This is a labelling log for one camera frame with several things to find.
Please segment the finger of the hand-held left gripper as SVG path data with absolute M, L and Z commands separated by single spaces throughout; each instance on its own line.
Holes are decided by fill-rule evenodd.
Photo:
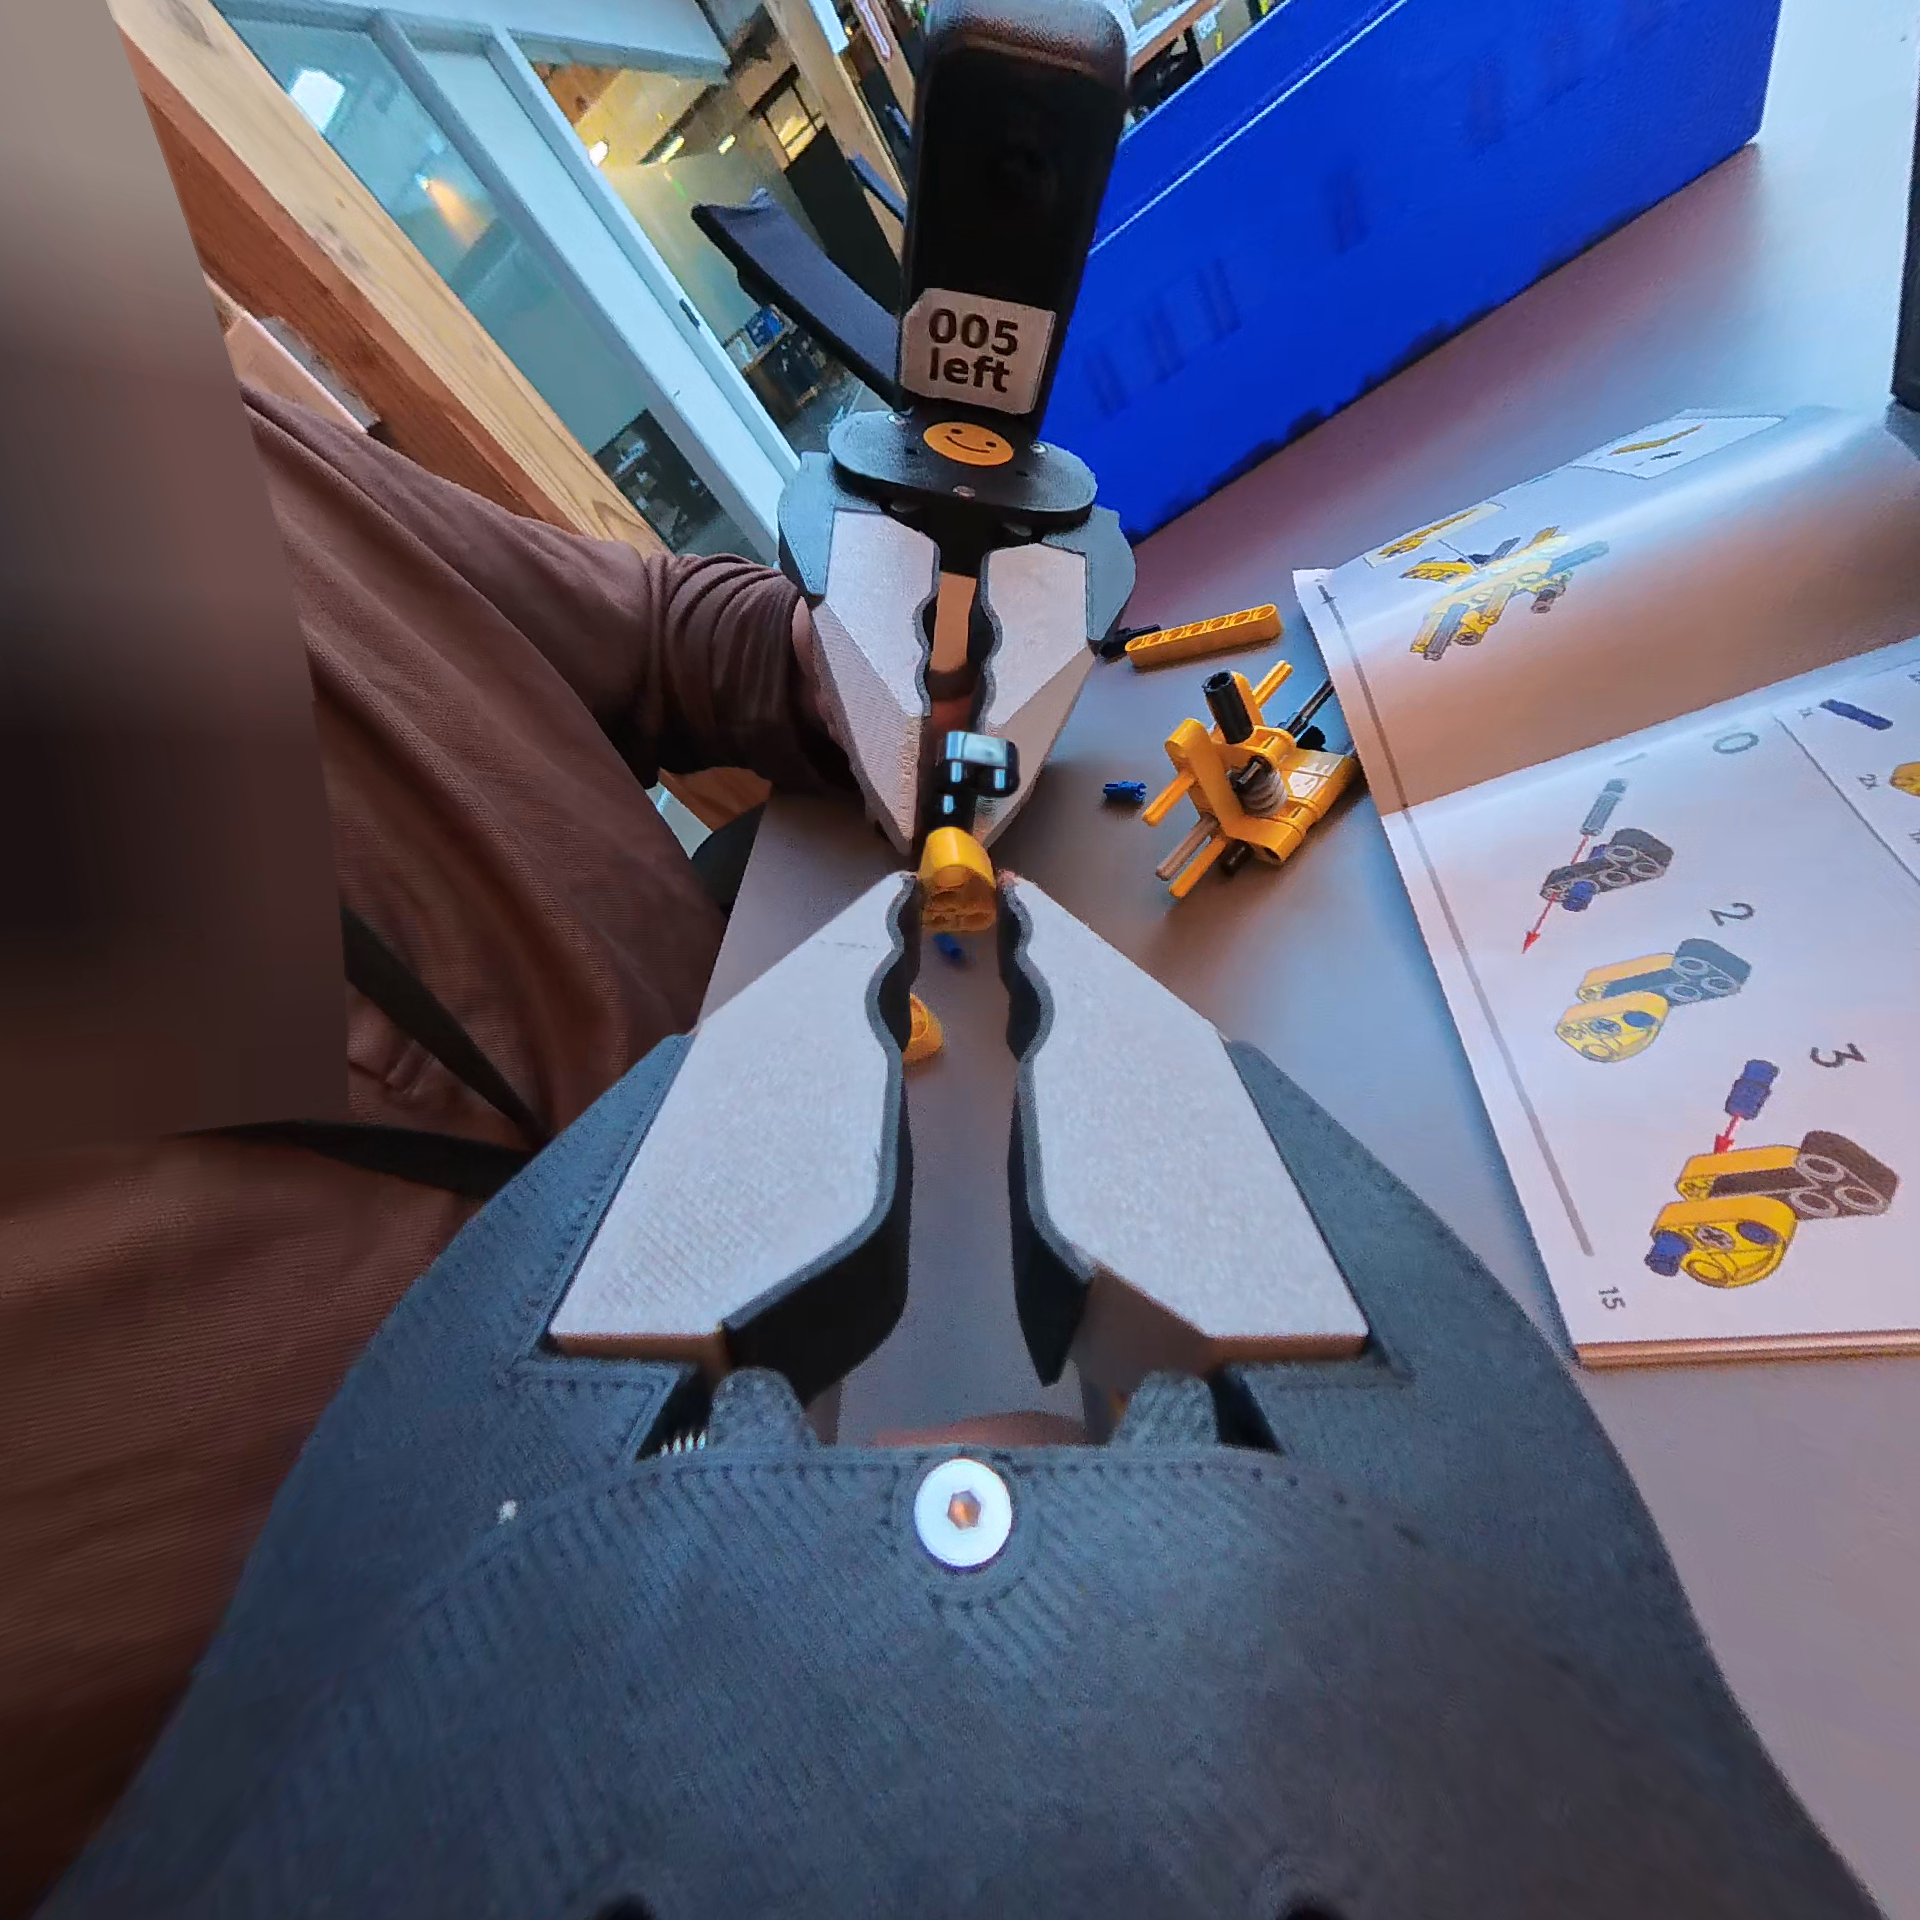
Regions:
M 834 513 L 825 589 L 811 612 L 824 688 L 869 813 L 904 858 L 921 839 L 929 788 L 923 616 L 939 579 L 939 551 L 923 532 L 880 513 Z
M 1018 792 L 976 805 L 973 836 L 994 848 L 1034 799 L 1096 656 L 1089 647 L 1089 559 L 1057 545 L 1004 547 L 984 559 L 976 611 L 993 627 L 973 732 L 1015 748 Z

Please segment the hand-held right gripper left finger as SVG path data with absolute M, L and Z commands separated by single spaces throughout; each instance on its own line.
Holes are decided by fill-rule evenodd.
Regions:
M 548 1324 L 569 1356 L 837 1388 L 905 1308 L 919 891 L 876 882 L 703 1019 Z

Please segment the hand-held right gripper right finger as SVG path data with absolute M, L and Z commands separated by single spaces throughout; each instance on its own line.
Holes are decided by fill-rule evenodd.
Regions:
M 999 968 L 1040 1381 L 1357 1356 L 1368 1321 L 1216 1026 L 1034 881 L 999 882 Z

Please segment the black bent lego beam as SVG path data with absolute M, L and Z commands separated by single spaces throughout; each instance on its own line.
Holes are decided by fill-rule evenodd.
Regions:
M 1018 745 L 1004 737 L 944 732 L 929 777 L 925 829 L 957 829 L 985 839 L 991 809 L 1019 792 Z

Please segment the person's left forearm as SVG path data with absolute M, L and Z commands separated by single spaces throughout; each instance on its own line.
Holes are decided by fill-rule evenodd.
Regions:
M 802 592 L 739 559 L 644 555 L 441 492 L 436 551 L 525 639 L 636 772 L 746 770 L 851 794 Z

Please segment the long yellow lego beam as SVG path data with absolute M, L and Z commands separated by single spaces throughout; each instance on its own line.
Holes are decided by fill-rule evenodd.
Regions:
M 1280 608 L 1265 603 L 1241 608 L 1227 616 L 1212 616 L 1178 627 L 1167 627 L 1161 635 L 1139 640 L 1129 647 L 1124 661 L 1133 671 L 1163 671 L 1186 661 L 1219 659 L 1257 649 L 1277 640 L 1282 632 Z

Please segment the yellow lego assembly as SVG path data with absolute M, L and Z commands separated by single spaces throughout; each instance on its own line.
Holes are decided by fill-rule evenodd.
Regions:
M 1167 741 L 1173 780 L 1143 808 L 1160 826 L 1191 802 L 1193 827 L 1156 867 L 1173 898 L 1188 898 L 1210 873 L 1234 875 L 1251 863 L 1280 867 L 1321 826 L 1357 772 L 1351 751 L 1332 753 L 1317 719 L 1330 703 L 1330 680 L 1282 725 L 1265 707 L 1289 680 L 1275 663 L 1259 683 L 1239 671 L 1205 681 L 1210 721 L 1183 722 Z

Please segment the open lego instruction booklet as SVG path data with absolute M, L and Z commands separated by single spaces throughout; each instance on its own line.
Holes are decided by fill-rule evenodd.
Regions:
M 1916 419 L 1668 417 L 1293 588 L 1576 1356 L 1916 1351 Z

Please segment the large blue storage bin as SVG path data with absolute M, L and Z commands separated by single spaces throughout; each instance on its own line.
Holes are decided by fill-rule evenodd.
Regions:
M 1737 154 L 1771 2 L 1288 2 L 1119 149 L 1044 435 L 1145 539 Z

